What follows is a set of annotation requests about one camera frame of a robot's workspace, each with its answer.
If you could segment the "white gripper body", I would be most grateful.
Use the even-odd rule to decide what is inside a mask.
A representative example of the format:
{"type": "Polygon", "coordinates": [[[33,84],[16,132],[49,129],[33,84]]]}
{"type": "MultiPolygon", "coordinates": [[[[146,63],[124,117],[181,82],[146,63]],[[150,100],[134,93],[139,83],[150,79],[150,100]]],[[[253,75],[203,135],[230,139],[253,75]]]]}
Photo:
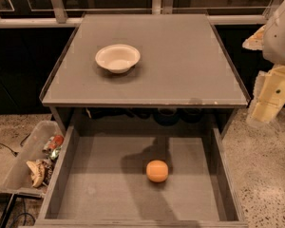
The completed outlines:
{"type": "Polygon", "coordinates": [[[285,66],[285,0],[265,25],[262,54],[266,60],[285,66]]]}

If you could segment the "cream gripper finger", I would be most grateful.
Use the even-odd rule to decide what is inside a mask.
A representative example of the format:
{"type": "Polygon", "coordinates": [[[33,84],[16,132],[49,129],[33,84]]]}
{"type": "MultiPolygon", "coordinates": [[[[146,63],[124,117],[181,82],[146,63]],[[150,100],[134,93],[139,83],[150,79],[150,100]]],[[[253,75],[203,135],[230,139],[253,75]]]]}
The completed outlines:
{"type": "Polygon", "coordinates": [[[274,65],[256,76],[253,100],[248,108],[248,124],[270,123],[285,105],[285,66],[274,65]]]}
{"type": "Polygon", "coordinates": [[[263,50],[264,31],[265,26],[262,26],[243,42],[242,47],[250,50],[263,50]]]}

